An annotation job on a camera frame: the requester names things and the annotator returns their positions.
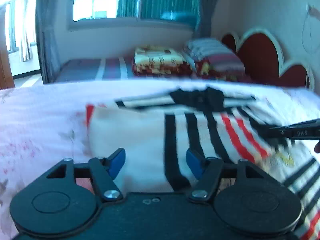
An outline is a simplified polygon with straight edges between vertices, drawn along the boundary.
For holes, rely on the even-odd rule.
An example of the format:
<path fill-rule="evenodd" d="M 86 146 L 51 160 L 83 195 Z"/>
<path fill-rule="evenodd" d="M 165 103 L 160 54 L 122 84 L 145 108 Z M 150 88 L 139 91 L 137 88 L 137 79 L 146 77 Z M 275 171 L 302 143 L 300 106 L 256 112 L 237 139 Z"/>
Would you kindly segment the striped knit children's sweater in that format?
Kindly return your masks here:
<path fill-rule="evenodd" d="M 186 152 L 225 163 L 245 159 L 291 190 L 302 203 L 295 233 L 319 239 L 319 162 L 300 141 L 270 139 L 285 124 L 266 100 L 213 88 L 175 90 L 87 105 L 89 147 L 95 157 L 126 152 L 116 185 L 124 192 L 173 192 L 195 185 Z"/>

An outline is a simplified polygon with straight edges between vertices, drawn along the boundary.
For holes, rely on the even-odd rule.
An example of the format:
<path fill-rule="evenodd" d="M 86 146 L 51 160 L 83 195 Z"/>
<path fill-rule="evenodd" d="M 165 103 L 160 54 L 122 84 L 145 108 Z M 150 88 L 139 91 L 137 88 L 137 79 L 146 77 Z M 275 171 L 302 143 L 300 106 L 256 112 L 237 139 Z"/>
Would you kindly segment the white floral bed sheet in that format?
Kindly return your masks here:
<path fill-rule="evenodd" d="M 266 99 L 286 119 L 280 126 L 319 119 L 319 98 L 309 99 L 306 90 L 223 81 L 93 81 L 1 91 L 1 239 L 300 239 L 300 199 L 245 159 L 222 160 L 211 203 L 188 198 L 197 179 L 181 191 L 120 190 L 117 202 L 95 194 L 87 105 L 208 87 Z"/>

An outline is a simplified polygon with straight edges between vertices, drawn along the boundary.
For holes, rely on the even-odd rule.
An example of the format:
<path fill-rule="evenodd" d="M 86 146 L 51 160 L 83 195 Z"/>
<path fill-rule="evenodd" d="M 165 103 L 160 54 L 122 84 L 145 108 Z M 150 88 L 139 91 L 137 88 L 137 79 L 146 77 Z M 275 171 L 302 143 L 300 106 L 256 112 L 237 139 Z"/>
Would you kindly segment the red white scalloped headboard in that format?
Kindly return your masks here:
<path fill-rule="evenodd" d="M 276 37 L 264 28 L 251 28 L 242 36 L 230 31 L 221 42 L 235 52 L 254 83 L 313 91 L 315 78 L 303 60 L 284 60 Z"/>

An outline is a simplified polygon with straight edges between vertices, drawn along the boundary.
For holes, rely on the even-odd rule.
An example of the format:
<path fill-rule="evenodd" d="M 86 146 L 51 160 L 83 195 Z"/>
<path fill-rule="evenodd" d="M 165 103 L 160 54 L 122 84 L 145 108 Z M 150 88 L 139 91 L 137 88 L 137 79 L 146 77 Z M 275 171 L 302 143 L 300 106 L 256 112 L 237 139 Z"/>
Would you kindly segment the striped side bed mattress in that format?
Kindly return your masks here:
<path fill-rule="evenodd" d="M 132 57 L 73 59 L 62 66 L 55 82 L 131 79 L 131 63 Z"/>

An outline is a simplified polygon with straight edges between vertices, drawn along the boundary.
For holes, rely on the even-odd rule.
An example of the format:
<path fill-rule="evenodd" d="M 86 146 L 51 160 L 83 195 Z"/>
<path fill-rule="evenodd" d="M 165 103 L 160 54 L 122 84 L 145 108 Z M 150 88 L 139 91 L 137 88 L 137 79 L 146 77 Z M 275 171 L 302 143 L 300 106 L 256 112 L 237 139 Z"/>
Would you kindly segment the striped pillow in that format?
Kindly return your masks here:
<path fill-rule="evenodd" d="M 246 77 L 238 56 L 215 38 L 197 38 L 186 42 L 182 55 L 198 77 L 240 81 Z"/>

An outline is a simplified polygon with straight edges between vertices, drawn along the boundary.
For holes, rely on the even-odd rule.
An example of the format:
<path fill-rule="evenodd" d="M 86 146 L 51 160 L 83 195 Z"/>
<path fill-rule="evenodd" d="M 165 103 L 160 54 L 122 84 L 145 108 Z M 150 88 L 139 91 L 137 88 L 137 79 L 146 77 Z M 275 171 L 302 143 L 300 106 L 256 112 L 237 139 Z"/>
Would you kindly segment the folded yellow patterned blanket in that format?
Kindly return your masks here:
<path fill-rule="evenodd" d="M 135 76 L 191 76 L 193 69 L 183 55 L 170 47 L 141 46 L 132 59 Z"/>

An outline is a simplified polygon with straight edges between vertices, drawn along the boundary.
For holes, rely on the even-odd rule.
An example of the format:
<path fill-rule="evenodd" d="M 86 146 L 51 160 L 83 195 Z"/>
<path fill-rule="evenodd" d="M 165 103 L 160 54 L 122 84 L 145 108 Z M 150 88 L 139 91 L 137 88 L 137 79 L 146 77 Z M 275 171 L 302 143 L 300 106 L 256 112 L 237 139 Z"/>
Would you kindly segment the brown wooden door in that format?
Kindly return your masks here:
<path fill-rule="evenodd" d="M 1 90 L 15 88 L 14 79 L 10 69 L 7 51 L 1 51 L 0 58 L 0 85 Z"/>

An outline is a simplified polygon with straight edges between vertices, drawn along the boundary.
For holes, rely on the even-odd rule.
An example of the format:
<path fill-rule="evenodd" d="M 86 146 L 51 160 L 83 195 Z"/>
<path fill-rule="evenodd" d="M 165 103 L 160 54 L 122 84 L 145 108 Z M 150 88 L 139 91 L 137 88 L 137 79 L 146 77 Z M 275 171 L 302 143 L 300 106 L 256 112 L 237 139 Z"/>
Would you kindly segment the blue curtain left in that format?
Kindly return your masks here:
<path fill-rule="evenodd" d="M 54 30 L 56 9 L 57 0 L 36 0 L 36 44 L 44 84 L 54 83 L 61 67 Z"/>

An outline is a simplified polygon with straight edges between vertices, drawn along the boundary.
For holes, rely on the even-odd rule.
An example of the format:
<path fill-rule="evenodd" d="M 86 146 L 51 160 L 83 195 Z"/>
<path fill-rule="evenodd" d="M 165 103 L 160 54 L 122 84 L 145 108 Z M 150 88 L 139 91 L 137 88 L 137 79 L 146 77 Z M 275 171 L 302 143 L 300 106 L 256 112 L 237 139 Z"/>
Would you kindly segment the blue curtain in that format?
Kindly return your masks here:
<path fill-rule="evenodd" d="M 200 0 L 200 22 L 197 29 L 199 37 L 210 37 L 212 31 L 212 16 L 218 0 Z"/>
<path fill-rule="evenodd" d="M 44 84 L 54 83 L 61 67 L 54 30 L 56 9 L 57 0 L 36 0 L 36 44 Z"/>

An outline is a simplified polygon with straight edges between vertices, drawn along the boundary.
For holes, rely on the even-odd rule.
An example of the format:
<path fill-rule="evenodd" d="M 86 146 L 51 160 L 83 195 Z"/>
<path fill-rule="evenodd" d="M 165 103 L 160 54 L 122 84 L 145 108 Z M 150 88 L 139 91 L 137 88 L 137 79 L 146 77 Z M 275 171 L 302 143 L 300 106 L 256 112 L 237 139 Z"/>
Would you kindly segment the blue curtain right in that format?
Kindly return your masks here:
<path fill-rule="evenodd" d="M 197 29 L 199 37 L 210 37 L 212 31 L 212 16 L 218 0 L 200 0 L 200 22 Z"/>

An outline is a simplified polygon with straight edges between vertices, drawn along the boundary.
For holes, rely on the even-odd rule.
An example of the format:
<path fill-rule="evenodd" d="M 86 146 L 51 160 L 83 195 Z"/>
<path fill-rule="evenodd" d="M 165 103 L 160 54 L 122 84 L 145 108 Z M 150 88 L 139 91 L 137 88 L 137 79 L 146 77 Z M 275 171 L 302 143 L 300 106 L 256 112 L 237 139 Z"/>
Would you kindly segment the white balcony curtain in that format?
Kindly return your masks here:
<path fill-rule="evenodd" d="M 28 40 L 28 2 L 29 0 L 23 0 L 23 18 L 22 18 L 22 30 L 21 30 L 21 41 L 20 41 L 20 59 L 22 62 L 28 62 L 33 58 L 31 52 L 30 42 Z"/>

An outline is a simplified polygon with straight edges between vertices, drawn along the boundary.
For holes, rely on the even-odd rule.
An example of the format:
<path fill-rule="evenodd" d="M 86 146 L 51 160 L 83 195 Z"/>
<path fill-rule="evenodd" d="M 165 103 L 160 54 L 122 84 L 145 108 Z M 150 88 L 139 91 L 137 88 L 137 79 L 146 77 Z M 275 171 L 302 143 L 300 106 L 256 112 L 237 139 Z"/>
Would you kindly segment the large window with frame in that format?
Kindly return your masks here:
<path fill-rule="evenodd" d="M 184 25 L 195 30 L 199 24 L 200 0 L 71 0 L 69 29 L 99 28 L 133 22 Z"/>

